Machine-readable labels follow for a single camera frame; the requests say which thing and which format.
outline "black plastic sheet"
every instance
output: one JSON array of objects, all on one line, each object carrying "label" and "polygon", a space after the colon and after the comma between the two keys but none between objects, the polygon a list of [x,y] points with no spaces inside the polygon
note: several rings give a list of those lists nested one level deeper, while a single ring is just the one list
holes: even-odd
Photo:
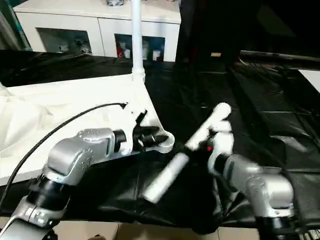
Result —
[{"label": "black plastic sheet", "polygon": [[[127,59],[31,52],[0,52],[0,81],[7,87],[128,74]],[[255,66],[202,66],[145,62],[146,88],[163,127],[185,143],[220,102],[231,105],[234,153],[261,165],[289,170],[302,216],[320,227],[319,93],[297,71]],[[96,164],[85,174],[65,219],[140,222],[211,233],[220,225],[255,227],[248,201],[207,173],[195,157],[157,205],[142,192],[174,155],[146,152]],[[9,215],[27,194],[15,183],[5,203]]]}]

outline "tiled floor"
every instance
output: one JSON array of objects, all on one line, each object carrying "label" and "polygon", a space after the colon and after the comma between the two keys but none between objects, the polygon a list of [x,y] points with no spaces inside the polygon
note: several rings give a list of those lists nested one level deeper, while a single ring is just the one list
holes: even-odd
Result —
[{"label": "tiled floor", "polygon": [[[0,217],[0,228],[8,219]],[[87,240],[97,234],[106,240],[258,240],[255,229],[220,227],[208,235],[190,229],[116,222],[63,221],[54,228],[59,240]]]}]

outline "white tube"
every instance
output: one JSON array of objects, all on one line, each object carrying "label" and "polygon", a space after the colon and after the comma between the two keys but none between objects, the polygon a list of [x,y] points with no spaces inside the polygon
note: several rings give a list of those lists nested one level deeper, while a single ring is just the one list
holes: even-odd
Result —
[{"label": "white tube", "polygon": [[185,146],[192,151],[197,150],[199,148],[199,144],[208,137],[210,126],[213,126],[215,123],[225,119],[230,113],[231,107],[229,104],[225,102],[219,103],[213,109],[210,117],[205,120],[199,129],[186,142]]},{"label": "white tube", "polygon": [[[208,138],[209,128],[228,117],[230,113],[231,107],[229,104],[225,102],[219,103],[213,109],[211,116],[208,117],[201,127],[192,135],[192,137],[186,142],[185,146],[191,151],[196,151],[199,148],[199,144]],[[226,122],[219,124],[220,126],[218,126],[218,128],[223,128],[224,130],[231,128],[231,126]],[[177,153],[171,162],[168,163],[155,180],[153,180],[153,182],[146,188],[143,193],[143,197],[149,202],[156,204],[174,182],[188,161],[189,157],[186,154],[182,152]]]},{"label": "white tube", "polygon": [[133,75],[144,76],[141,31],[141,0],[131,0]]},{"label": "white tube", "polygon": [[156,179],[146,188],[143,197],[150,203],[156,204],[188,161],[189,157],[186,154],[182,152],[177,153]]}]

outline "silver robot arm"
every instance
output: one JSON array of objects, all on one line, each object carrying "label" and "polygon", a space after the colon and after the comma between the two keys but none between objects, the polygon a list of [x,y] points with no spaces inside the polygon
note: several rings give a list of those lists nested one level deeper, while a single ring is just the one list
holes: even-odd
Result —
[{"label": "silver robot arm", "polygon": [[[294,216],[294,191],[287,178],[280,174],[281,169],[263,167],[241,156],[233,154],[234,136],[226,118],[230,111],[224,104],[218,104],[213,114],[185,144],[196,151],[201,142],[212,146],[207,168],[214,176],[220,177],[228,185],[243,193],[249,200],[255,215],[260,239],[298,240],[292,221]],[[220,112],[215,120],[212,117]],[[213,137],[209,129],[216,133]],[[156,204],[188,163],[188,152],[179,152],[144,191],[144,198]]]},{"label": "silver robot arm", "polygon": [[[168,136],[157,134],[158,130],[156,126],[136,126],[129,155],[148,150],[166,152]],[[93,164],[123,157],[119,150],[126,141],[122,130],[110,128],[85,129],[59,141],[49,152],[42,174],[0,232],[0,240],[54,239],[52,228],[66,212],[73,188],[86,170]]]}]

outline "glass cabinet door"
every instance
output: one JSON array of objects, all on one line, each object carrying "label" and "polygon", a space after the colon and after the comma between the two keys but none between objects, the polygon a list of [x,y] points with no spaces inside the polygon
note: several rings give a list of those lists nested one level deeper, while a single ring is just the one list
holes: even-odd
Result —
[{"label": "glass cabinet door", "polygon": [[33,51],[104,56],[96,17],[17,12]]},{"label": "glass cabinet door", "polygon": [[[131,20],[99,18],[104,53],[107,57],[132,58]],[[174,62],[179,24],[142,21],[144,60]]]},{"label": "glass cabinet door", "polygon": [[[114,34],[116,54],[118,58],[132,58],[132,36],[128,34]],[[142,36],[143,60],[163,61],[165,55],[165,38],[156,36]]]},{"label": "glass cabinet door", "polygon": [[36,29],[46,52],[92,55],[86,31],[42,27]]}]

